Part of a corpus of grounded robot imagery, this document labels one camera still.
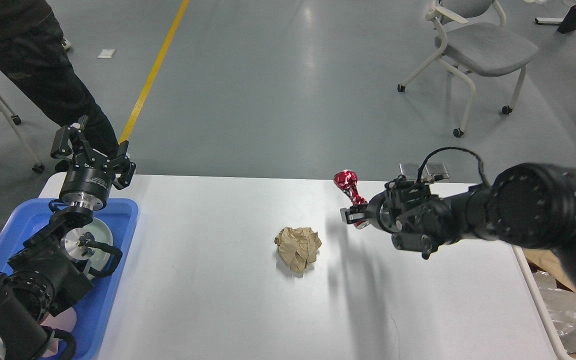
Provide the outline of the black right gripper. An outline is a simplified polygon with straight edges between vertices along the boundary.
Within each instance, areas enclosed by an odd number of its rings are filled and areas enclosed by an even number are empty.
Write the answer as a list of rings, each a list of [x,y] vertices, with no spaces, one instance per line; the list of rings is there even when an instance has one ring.
[[[368,205],[351,205],[340,209],[342,220],[349,225],[371,225],[377,230],[391,233],[390,208],[386,205],[386,194],[378,193]]]

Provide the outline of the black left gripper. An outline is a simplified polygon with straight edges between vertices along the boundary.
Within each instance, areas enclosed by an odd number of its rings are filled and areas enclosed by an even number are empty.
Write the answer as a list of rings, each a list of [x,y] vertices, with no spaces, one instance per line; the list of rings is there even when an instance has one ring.
[[[81,116],[71,125],[57,130],[50,157],[67,162],[67,171],[58,199],[72,207],[102,210],[106,207],[112,185],[121,191],[130,186],[137,169],[128,154],[130,142],[118,145],[115,158],[108,161],[108,171],[94,168],[99,164],[99,152],[87,141],[84,130],[89,117]]]

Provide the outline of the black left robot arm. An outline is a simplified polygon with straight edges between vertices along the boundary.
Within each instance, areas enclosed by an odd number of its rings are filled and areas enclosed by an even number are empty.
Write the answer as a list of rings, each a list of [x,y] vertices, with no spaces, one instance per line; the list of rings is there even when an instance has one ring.
[[[12,273],[0,272],[0,360],[38,360],[56,339],[65,342],[61,359],[71,360],[72,333],[43,322],[76,305],[93,279],[111,276],[121,263],[119,247],[84,228],[106,207],[112,187],[130,185],[137,166],[128,141],[114,158],[94,149],[84,134],[87,121],[84,115],[55,133],[50,155],[68,160],[61,191],[48,203],[48,223],[7,260]]]

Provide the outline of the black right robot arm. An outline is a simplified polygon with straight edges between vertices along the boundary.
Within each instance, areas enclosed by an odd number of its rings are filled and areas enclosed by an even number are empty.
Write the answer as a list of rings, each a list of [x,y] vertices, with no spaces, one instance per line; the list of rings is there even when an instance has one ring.
[[[489,183],[476,155],[481,182],[466,192],[442,197],[430,185],[442,174],[399,175],[370,201],[359,195],[350,170],[333,182],[351,202],[343,221],[361,229],[371,225],[391,235],[394,248],[429,259],[439,246],[462,239],[501,240],[523,249],[547,249],[576,289],[576,168],[523,162]]]

